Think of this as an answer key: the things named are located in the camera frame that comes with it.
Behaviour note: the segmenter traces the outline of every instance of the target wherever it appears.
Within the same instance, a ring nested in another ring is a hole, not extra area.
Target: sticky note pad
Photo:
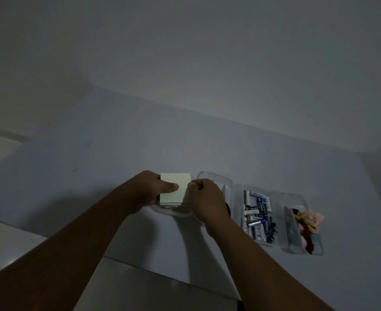
[[[181,205],[189,204],[186,197],[188,183],[192,181],[190,173],[161,173],[163,181],[177,183],[179,189],[172,193],[160,194],[160,205]]]

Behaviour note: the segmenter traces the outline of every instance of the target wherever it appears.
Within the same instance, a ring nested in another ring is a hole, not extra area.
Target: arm
[[[195,180],[188,190],[192,210],[218,244],[247,310],[333,310],[229,217],[224,196],[215,183]]]
[[[72,310],[129,214],[178,189],[143,171],[0,271],[0,310]]]

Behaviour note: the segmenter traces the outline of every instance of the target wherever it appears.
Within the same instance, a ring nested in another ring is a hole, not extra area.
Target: forearm
[[[230,218],[213,224],[210,229],[248,311],[332,310],[278,265]]]
[[[0,310],[72,310],[116,231],[127,194],[108,195],[0,271]]]

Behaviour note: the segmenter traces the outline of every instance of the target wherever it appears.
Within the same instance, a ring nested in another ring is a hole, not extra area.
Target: hand
[[[208,230],[214,223],[230,218],[224,194],[213,181],[209,179],[193,180],[188,184],[188,193],[193,213],[205,223]]]
[[[120,185],[112,194],[127,197],[124,201],[131,205],[131,214],[134,214],[145,205],[156,204],[160,193],[171,193],[177,189],[177,183],[163,181],[157,173],[145,170]]]

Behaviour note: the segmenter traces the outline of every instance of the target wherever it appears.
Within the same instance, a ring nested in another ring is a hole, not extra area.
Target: white wall
[[[89,85],[379,161],[381,0],[0,0],[1,129]]]

